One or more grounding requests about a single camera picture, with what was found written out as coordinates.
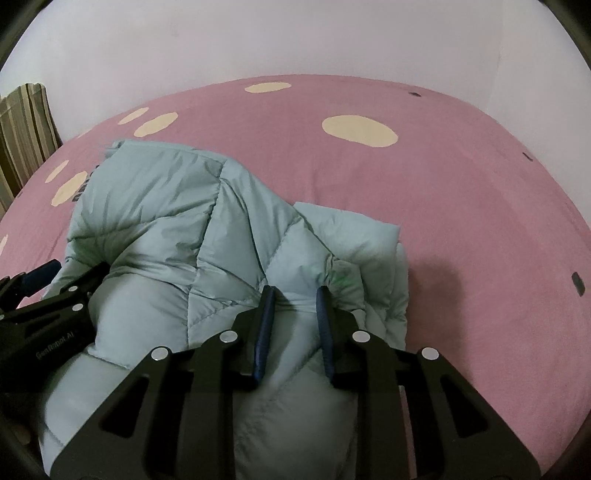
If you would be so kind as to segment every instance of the cream polka dot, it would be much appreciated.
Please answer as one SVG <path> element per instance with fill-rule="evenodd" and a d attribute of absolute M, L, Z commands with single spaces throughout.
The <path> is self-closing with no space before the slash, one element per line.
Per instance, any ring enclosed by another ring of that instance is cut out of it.
<path fill-rule="evenodd" d="M 277 90 L 283 90 L 284 88 L 289 87 L 291 87 L 291 84 L 286 82 L 265 82 L 250 85 L 250 87 L 246 87 L 245 90 L 248 93 L 266 93 L 276 92 Z"/>
<path fill-rule="evenodd" d="M 149 106 L 145 106 L 143 108 L 138 108 L 135 112 L 131 112 L 129 115 L 127 115 L 127 116 L 123 117 L 121 120 L 119 120 L 117 122 L 117 125 L 125 125 L 125 124 L 131 122 L 132 120 L 135 120 L 136 118 L 142 116 L 149 109 L 150 109 Z"/>
<path fill-rule="evenodd" d="M 0 240 L 0 255 L 2 255 L 2 251 L 4 250 L 4 247 L 6 246 L 6 242 L 8 242 L 8 235 L 4 235 L 4 238 L 2 240 Z"/>
<path fill-rule="evenodd" d="M 145 137 L 146 135 L 155 134 L 168 127 L 172 122 L 178 118 L 177 112 L 165 113 L 141 125 L 135 132 L 136 137 Z"/>
<path fill-rule="evenodd" d="M 88 132 L 90 132 L 90 130 L 92 130 L 92 128 L 88 128 L 86 130 L 84 130 L 80 135 L 78 135 L 76 138 L 80 138 L 83 137 L 84 135 L 86 135 Z"/>
<path fill-rule="evenodd" d="M 331 116 L 322 122 L 322 128 L 333 137 L 369 147 L 389 147 L 398 141 L 390 127 L 365 116 Z"/>
<path fill-rule="evenodd" d="M 74 175 L 58 189 L 51 200 L 51 204 L 54 207 L 57 207 L 72 198 L 76 191 L 82 186 L 87 176 L 88 174 L 85 171 L 81 171 Z"/>
<path fill-rule="evenodd" d="M 68 165 L 69 161 L 70 160 L 64 160 L 56 168 L 54 168 L 53 171 L 49 174 L 49 176 L 45 179 L 45 183 L 49 183 L 54 178 L 56 178 L 57 175 L 59 174 L 59 172 L 61 172 L 64 168 L 66 168 L 66 165 Z"/>

